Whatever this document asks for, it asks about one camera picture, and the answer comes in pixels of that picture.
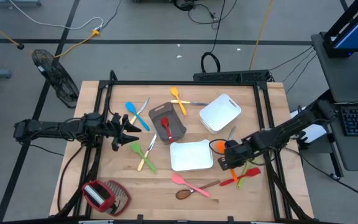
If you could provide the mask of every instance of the yellow knife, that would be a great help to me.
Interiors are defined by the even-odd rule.
[[[147,155],[149,155],[149,152],[153,149],[153,146],[154,146],[154,143],[155,143],[155,140],[157,139],[157,134],[154,134],[154,137],[152,139],[152,142],[150,142],[150,145],[149,147],[147,148],[147,151],[146,153],[144,154],[144,157],[147,158]],[[139,163],[139,166],[137,166],[137,171],[141,171],[142,168],[143,168],[143,165],[144,165],[144,159],[142,159]]]

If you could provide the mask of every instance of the black metal frame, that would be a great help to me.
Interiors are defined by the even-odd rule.
[[[216,86],[216,85],[221,85],[221,86],[252,86],[254,89],[254,95],[255,95],[255,104],[256,104],[256,108],[257,108],[257,115],[258,115],[258,121],[259,121],[259,126],[260,126],[260,130],[264,129],[264,117],[263,117],[263,112],[262,112],[262,105],[260,102],[260,96],[259,96],[259,89],[262,90],[263,94],[264,94],[264,102],[266,105],[266,110],[267,110],[267,118],[268,118],[268,123],[270,128],[274,127],[274,122],[273,122],[273,114],[272,114],[272,109],[271,109],[271,105],[270,105],[270,99],[269,99],[269,92],[267,89],[267,84],[266,82],[195,82],[195,81],[118,81],[116,77],[114,77],[114,80],[112,83],[110,83],[110,81],[108,80],[101,80],[99,81],[99,86],[98,86],[98,93],[96,95],[96,101],[95,101],[95,105],[94,105],[94,111],[99,111],[100,108],[100,104],[101,104],[101,98],[102,98],[102,94],[103,94],[103,90],[105,89],[106,86],[108,86],[107,89],[107,93],[106,93],[106,98],[108,102],[110,102],[110,97],[111,97],[111,90],[113,85],[176,85],[176,86],[180,86],[180,85],[203,85],[203,86]],[[103,110],[105,112],[108,112],[109,108],[108,108],[108,104],[105,105],[105,107],[103,108]],[[103,113],[104,115],[104,120],[107,120],[107,115],[108,113]],[[97,141],[98,144],[96,147],[96,152],[95,152],[95,161],[94,163],[99,164],[99,160],[100,160],[100,154],[101,154],[101,148],[102,148],[102,143],[103,143],[103,138],[97,138],[95,139],[95,141]],[[88,165],[90,162],[90,155],[91,155],[91,151],[92,151],[92,147],[90,145],[87,145],[86,147],[86,152],[84,155],[84,161],[83,161],[83,167],[81,170],[81,176],[80,176],[80,181],[79,183],[82,183],[85,180],[86,177],[86,171],[88,170]],[[276,160],[276,166],[277,166],[277,175],[278,178],[281,180],[281,182],[283,182],[283,184],[285,185],[285,178],[284,178],[284,172],[283,172],[283,166],[282,166],[282,162],[281,162],[281,158],[280,155],[277,154],[275,155],[277,156],[277,160]],[[267,167],[273,167],[273,165],[271,163],[267,163],[266,165]],[[271,196],[271,200],[272,200],[272,210],[273,210],[273,216],[274,219],[277,220],[284,220],[282,218],[280,218],[280,210],[279,210],[279,206],[278,206],[278,201],[277,201],[277,193],[275,190],[275,184],[272,181],[271,178],[268,178],[268,184],[269,184],[269,190],[270,190],[270,196]],[[78,217],[81,218],[82,220],[88,220],[90,219],[90,215],[91,215],[91,208],[89,205],[87,205],[86,207],[86,212],[85,212],[85,216],[82,215],[80,216],[80,208],[81,208],[81,199],[82,197],[80,197],[73,209],[73,218]],[[283,204],[284,204],[284,212],[285,212],[285,220],[291,220],[292,216],[291,216],[291,209],[290,206],[287,202],[287,200],[283,197]],[[49,218],[49,219],[43,219],[41,220],[28,220],[28,222],[33,221],[38,222],[38,223],[43,223],[45,221],[45,223],[47,223],[48,221],[56,221],[59,222],[62,220],[63,217],[55,217],[55,218]],[[114,220],[115,223],[133,223],[134,221],[136,221],[136,223],[177,223],[177,220],[144,220],[143,221],[143,216],[139,215],[137,220]],[[250,223],[250,222],[235,222],[233,217],[228,217],[227,222],[224,221],[208,221],[208,222],[194,222],[194,221],[189,221],[187,222],[187,224],[189,223]]]
[[[332,95],[330,89],[328,89],[323,94],[321,94],[317,99],[318,100],[328,100],[330,103],[335,104],[335,100],[333,98],[333,95]],[[339,156],[335,150],[334,143],[336,142],[336,139],[332,132],[328,133],[328,139],[329,139],[329,145],[331,146],[331,151],[332,151],[329,153],[329,157],[331,158],[331,162],[333,163],[333,167],[334,167],[333,175],[335,175],[337,178],[341,178],[344,176],[344,174],[343,174],[341,165],[339,163]]]
[[[103,88],[108,84],[108,82],[109,81],[101,80],[100,83],[99,83],[98,94],[96,95],[96,103],[95,103],[94,111],[99,110]],[[253,89],[254,89],[255,104],[256,104],[256,108],[257,108],[259,127],[260,127],[260,129],[264,129],[265,128],[264,117],[263,117],[263,112],[262,112],[262,105],[261,105],[261,102],[260,102],[260,96],[259,96],[259,88],[260,88],[260,89],[262,89],[263,94],[264,94],[264,101],[265,101],[265,105],[266,105],[269,126],[270,126],[270,128],[274,128],[273,114],[272,114],[272,109],[271,109],[271,106],[270,106],[269,92],[268,92],[268,89],[267,89],[266,82],[247,82],[247,83],[239,82],[239,83],[236,83],[236,82],[198,82],[198,81],[118,81],[118,80],[115,80],[113,85],[176,85],[176,86],[178,86],[178,85],[223,85],[223,86],[252,86]],[[111,94],[111,88],[108,89],[106,97],[109,97],[109,94]],[[100,153],[100,151],[101,151],[101,144],[98,144],[98,145],[99,145],[99,147],[96,149],[96,153]],[[88,170],[88,164],[89,164],[89,161],[90,161],[90,155],[91,155],[91,148],[87,147],[86,152],[85,152],[85,156],[84,156],[83,168],[82,168],[82,171],[81,171],[80,183],[82,181],[84,181],[84,179],[86,177],[86,171]],[[282,166],[282,162],[281,162],[281,157],[280,157],[279,154],[277,154],[275,156],[277,156],[277,160],[276,160],[276,166],[277,166],[277,171],[278,171],[277,175],[279,176],[280,180],[285,185],[285,178],[284,178],[284,171],[283,171],[283,166]],[[279,211],[279,208],[278,208],[277,193],[276,193],[276,190],[275,190],[275,185],[274,185],[273,181],[270,178],[268,180],[268,184],[269,184],[270,196],[271,196],[271,199],[272,199],[273,216],[274,216],[275,220],[278,220],[280,218],[280,211]],[[290,206],[289,206],[287,200],[284,197],[283,197],[283,203],[284,203],[285,217],[287,219],[292,219]],[[74,208],[74,213],[73,213],[74,215],[79,215],[80,206],[81,206],[81,199],[79,199],[77,201],[77,204],[76,204],[76,206]],[[91,209],[90,209],[90,206],[87,205],[85,216],[90,218],[90,215],[91,215]]]

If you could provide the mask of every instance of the wooden spoon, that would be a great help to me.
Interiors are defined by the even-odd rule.
[[[205,197],[210,197],[210,196],[211,196],[211,195],[210,195],[208,192],[206,192],[205,190],[201,190],[201,189],[199,189],[198,187],[195,187],[195,186],[189,184],[188,182],[186,182],[186,181],[184,180],[184,178],[183,178],[181,175],[179,175],[179,174],[173,174],[172,177],[171,177],[171,180],[172,180],[172,182],[174,182],[174,183],[176,183],[176,184],[186,185],[187,187],[189,187],[189,188],[191,188],[191,189],[193,189],[193,190],[198,191],[198,193],[204,195]]]
[[[205,189],[207,187],[212,187],[218,183],[220,183],[221,181],[220,180],[217,180],[215,182],[212,182],[210,184],[207,184],[207,185],[204,185],[202,187],[200,187],[200,189]],[[185,190],[179,190],[176,194],[176,197],[177,199],[179,200],[183,200],[183,199],[186,199],[187,197],[189,197],[192,193],[194,193],[194,190],[193,189],[185,189]]]

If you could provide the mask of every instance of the red spatula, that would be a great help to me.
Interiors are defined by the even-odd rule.
[[[173,143],[173,138],[171,135],[171,131],[169,130],[169,119],[167,117],[161,118],[161,125],[165,128],[167,131],[167,136],[170,143]]]
[[[244,177],[254,177],[256,175],[260,174],[260,169],[258,167],[255,167],[255,168],[252,168],[252,169],[249,169],[246,174],[244,175],[241,175],[239,177],[237,177],[238,179],[241,179],[241,178],[244,178]],[[226,186],[227,184],[231,184],[234,182],[234,179],[229,179],[229,180],[225,180],[223,182],[221,182],[219,184],[219,186],[223,187],[223,186]]]

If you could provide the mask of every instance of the desk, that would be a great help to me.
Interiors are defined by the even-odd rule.
[[[332,103],[358,103],[358,52],[349,58],[329,58],[323,47],[322,36],[312,35],[311,40],[329,86],[329,90],[320,99],[331,100]],[[346,106],[358,108],[358,105]],[[345,136],[339,118],[333,121],[330,127],[345,169],[358,170],[358,136]],[[340,177],[342,171],[337,161],[338,158],[333,149],[331,159],[335,173]]]
[[[242,108],[242,113],[236,120],[236,132],[234,139],[239,141],[241,138],[259,130],[257,120],[257,110],[255,105],[254,91],[251,86],[177,86],[180,97],[183,100],[191,101],[213,101],[222,93],[228,94]],[[83,116],[84,113],[93,111],[94,101],[98,90],[98,82],[83,82],[80,97],[75,111],[75,117]],[[273,112],[275,124],[280,124],[290,118],[287,99],[282,83],[268,83],[268,92]],[[128,113],[125,102],[132,101],[135,106],[140,107],[147,97],[150,101],[141,114],[145,122],[149,124],[150,132],[136,121],[135,125],[142,128],[142,133],[135,133],[140,137],[139,144],[145,151],[149,145],[155,128],[152,125],[148,112],[150,109],[168,102],[174,97],[170,93],[170,86],[166,85],[114,85],[110,107],[113,112],[119,114]],[[227,138],[234,124],[226,126],[219,134],[210,134],[201,124],[198,115],[200,106],[185,105],[187,116],[184,116],[178,105],[175,110],[182,123],[187,127],[185,137],[179,142],[200,141],[202,139]],[[199,194],[193,194],[185,200],[177,200],[175,194],[180,189],[186,187],[174,184],[170,178],[173,170],[170,167],[169,147],[164,145],[157,138],[155,146],[149,154],[150,160],[157,168],[157,174],[152,173],[147,166],[142,172],[137,172],[136,168],[140,162],[140,157],[134,154],[129,145],[120,147],[118,152],[111,149],[112,138],[105,139],[101,153],[101,160],[98,172],[98,180],[107,181],[114,179],[122,184],[130,193],[132,202],[128,209],[115,219],[136,219],[138,214],[143,214],[145,220],[227,220],[227,216],[233,216],[236,221],[241,220],[262,220],[273,221],[272,203],[270,200],[269,185],[265,167],[262,166],[262,174],[244,182],[241,190],[237,190],[235,185],[226,187],[214,186],[208,189],[211,198],[206,198]],[[63,158],[62,168],[69,158],[78,150],[78,142],[69,142]],[[296,142],[291,141],[288,147],[296,149]],[[72,196],[78,186],[81,166],[84,158],[84,149],[76,156],[68,167],[62,188],[62,205]],[[283,150],[282,164],[287,183],[287,189],[293,198],[299,203],[309,216],[313,216],[311,209],[308,189],[306,187],[303,168],[298,155]],[[230,179],[230,172],[223,172],[214,155],[214,166],[208,170],[198,170],[192,172],[181,172],[180,174],[191,184],[197,186],[210,183],[216,179]],[[57,212],[57,189],[53,198],[50,214]],[[278,192],[278,201],[281,202],[281,195]],[[85,200],[82,200],[81,213],[84,214]],[[281,217],[283,215],[282,203],[279,203]],[[92,211],[91,218],[108,218],[111,216],[105,213]]]

